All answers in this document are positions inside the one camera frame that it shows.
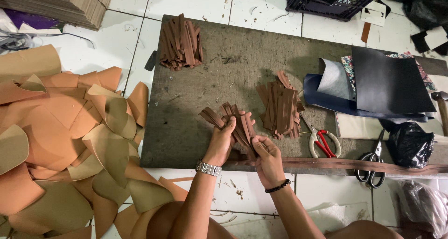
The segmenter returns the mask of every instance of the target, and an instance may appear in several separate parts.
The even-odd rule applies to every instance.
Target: wristwatch
[[[198,160],[198,164],[196,165],[196,171],[201,173],[207,173],[211,176],[219,176],[221,173],[221,167],[216,165],[209,165],[202,162],[202,158]]]

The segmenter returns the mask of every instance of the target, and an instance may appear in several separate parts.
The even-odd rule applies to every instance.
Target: black bead bracelet
[[[291,183],[291,181],[290,181],[289,179],[286,179],[286,180],[284,181],[284,183],[281,184],[280,186],[276,186],[276,187],[274,187],[274,188],[272,188],[272,189],[265,189],[264,191],[265,191],[266,193],[272,193],[272,192],[275,192],[275,191],[277,191],[277,190],[282,189],[283,187],[287,186],[287,185],[290,184],[290,183]]]

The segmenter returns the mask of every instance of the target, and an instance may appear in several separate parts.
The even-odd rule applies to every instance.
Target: stack of cardboard
[[[0,7],[98,30],[110,0],[0,0]]]

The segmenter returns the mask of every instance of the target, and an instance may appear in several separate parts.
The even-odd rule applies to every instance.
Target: black-handled scissors
[[[385,130],[383,129],[381,131],[381,134],[379,135],[378,144],[376,145],[375,150],[373,152],[362,155],[359,160],[384,163],[383,160],[379,158],[379,156],[381,155],[381,140],[383,140],[384,131]],[[361,177],[361,175],[359,175],[359,171],[360,170],[355,170],[356,179],[358,179],[360,182],[367,182],[372,188],[380,187],[384,182],[384,178],[386,177],[385,173],[377,173],[375,171],[363,171],[364,177]],[[373,178],[375,177],[376,173],[379,174],[379,181],[377,184],[373,184]]]

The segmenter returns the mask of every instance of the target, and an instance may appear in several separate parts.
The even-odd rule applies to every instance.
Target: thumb
[[[237,126],[237,119],[234,116],[231,116],[230,120],[228,121],[226,127],[224,127],[222,132],[224,132],[225,134],[231,134],[235,129],[235,126]]]
[[[262,159],[266,158],[267,156],[270,156],[270,154],[266,151],[264,146],[260,143],[260,141],[257,138],[252,139],[252,145],[254,146],[254,150],[260,155]]]

